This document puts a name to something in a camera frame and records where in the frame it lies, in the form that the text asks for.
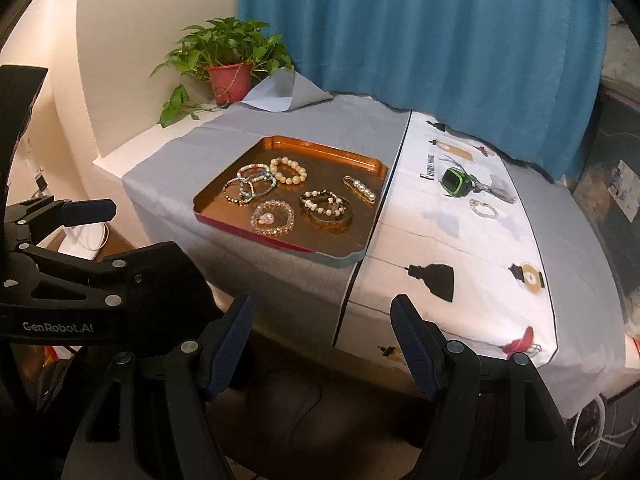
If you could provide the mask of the white printed table runner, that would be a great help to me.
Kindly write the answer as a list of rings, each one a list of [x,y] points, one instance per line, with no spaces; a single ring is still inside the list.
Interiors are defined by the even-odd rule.
[[[449,167],[471,176],[470,194],[452,197],[440,186]],[[541,366],[558,350],[544,265],[506,164],[420,113],[410,118],[337,349],[405,368],[390,326],[390,302],[401,294],[483,356],[523,351]]]

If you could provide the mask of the green potted plant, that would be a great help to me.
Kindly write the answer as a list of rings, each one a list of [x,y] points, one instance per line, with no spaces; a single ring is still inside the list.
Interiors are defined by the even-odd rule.
[[[206,74],[207,67],[251,62],[253,88],[278,70],[294,70],[282,36],[266,35],[264,30],[268,27],[267,22],[240,20],[235,16],[213,18],[204,25],[186,26],[184,35],[177,41],[177,47],[169,51],[154,70],[175,70],[182,76],[206,82],[212,90]],[[184,84],[178,84],[164,103],[158,123],[168,127],[183,117],[198,119],[201,112],[229,106],[217,105],[213,90],[212,99],[213,104],[207,106],[193,99]]]

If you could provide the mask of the pearl hair clip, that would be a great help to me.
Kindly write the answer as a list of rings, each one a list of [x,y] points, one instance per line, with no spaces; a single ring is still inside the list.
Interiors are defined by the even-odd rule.
[[[367,187],[360,180],[355,179],[354,177],[346,174],[343,177],[343,183],[346,185],[353,193],[355,193],[360,200],[363,200],[365,203],[369,205],[374,205],[376,202],[376,195],[370,188]]]

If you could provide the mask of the green black smart watch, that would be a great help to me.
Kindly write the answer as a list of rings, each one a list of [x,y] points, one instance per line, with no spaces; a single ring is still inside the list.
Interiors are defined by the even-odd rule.
[[[454,167],[449,167],[444,171],[440,178],[440,186],[452,197],[467,196],[475,188],[471,176]]]

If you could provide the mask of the red flower pot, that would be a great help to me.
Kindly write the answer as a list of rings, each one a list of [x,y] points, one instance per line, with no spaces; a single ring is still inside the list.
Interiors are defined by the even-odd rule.
[[[227,106],[246,97],[253,85],[252,68],[251,62],[206,68],[217,105]]]

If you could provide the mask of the blue curtain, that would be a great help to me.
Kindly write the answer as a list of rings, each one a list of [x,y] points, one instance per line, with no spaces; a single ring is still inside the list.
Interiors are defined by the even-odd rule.
[[[577,177],[608,0],[238,0],[296,70],[333,92],[420,110],[551,177]]]

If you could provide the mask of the orange metal tray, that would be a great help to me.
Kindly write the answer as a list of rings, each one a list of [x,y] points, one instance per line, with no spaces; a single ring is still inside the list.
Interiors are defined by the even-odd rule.
[[[257,168],[279,157],[307,171],[299,183],[246,185]],[[349,174],[376,195],[369,205],[343,183]],[[237,237],[344,268],[364,257],[374,229],[388,168],[379,160],[287,136],[257,141],[213,178],[193,199],[199,222]]]

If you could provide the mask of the white round lamp base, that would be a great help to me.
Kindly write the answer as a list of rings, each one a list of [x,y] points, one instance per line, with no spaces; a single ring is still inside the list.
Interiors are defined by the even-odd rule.
[[[108,240],[106,222],[63,229],[64,238],[58,252],[66,256],[94,260]]]

